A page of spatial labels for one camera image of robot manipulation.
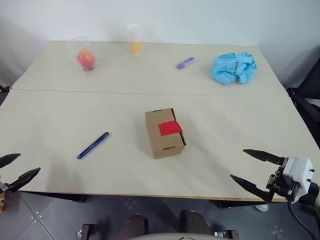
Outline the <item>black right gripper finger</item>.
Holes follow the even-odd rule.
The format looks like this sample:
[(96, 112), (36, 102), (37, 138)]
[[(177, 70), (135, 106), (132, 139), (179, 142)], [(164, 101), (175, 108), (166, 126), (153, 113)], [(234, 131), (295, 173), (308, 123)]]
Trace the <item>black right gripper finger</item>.
[(243, 178), (237, 177), (235, 175), (231, 174), (230, 177), (247, 192), (261, 198), (265, 202), (268, 202), (268, 203), (272, 202), (273, 194), (271, 192), (263, 191), (263, 190), (257, 188), (257, 186), (255, 184), (253, 184)]
[(261, 151), (261, 150), (254, 150), (254, 149), (243, 149), (243, 152), (247, 153), (248, 155), (252, 156), (263, 162), (270, 162), (275, 165), (283, 165), (285, 158), (273, 155), (271, 153)]

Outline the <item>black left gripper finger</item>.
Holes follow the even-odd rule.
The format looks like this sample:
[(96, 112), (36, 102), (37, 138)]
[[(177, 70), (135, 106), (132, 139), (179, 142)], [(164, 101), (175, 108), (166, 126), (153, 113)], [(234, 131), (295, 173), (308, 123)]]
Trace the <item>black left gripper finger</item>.
[(39, 173), (40, 170), (41, 168), (38, 167), (25, 172), (23, 175), (19, 176), (16, 181), (8, 185), (8, 190), (11, 192), (16, 192), (17, 190), (28, 184)]
[(5, 156), (0, 157), (0, 168), (3, 168), (10, 163), (12, 163), (16, 158), (18, 158), (21, 154), (20, 153), (12, 153)]

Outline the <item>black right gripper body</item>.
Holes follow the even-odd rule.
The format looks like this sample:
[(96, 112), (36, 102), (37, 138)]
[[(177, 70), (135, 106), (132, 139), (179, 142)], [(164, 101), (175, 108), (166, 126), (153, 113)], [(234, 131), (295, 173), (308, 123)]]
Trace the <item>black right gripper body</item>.
[(274, 193), (285, 197), (288, 201), (295, 201), (300, 184), (294, 181), (288, 173), (284, 174), (285, 168), (293, 166), (294, 157), (285, 157), (283, 164), (272, 174), (268, 180), (266, 188), (269, 193)]

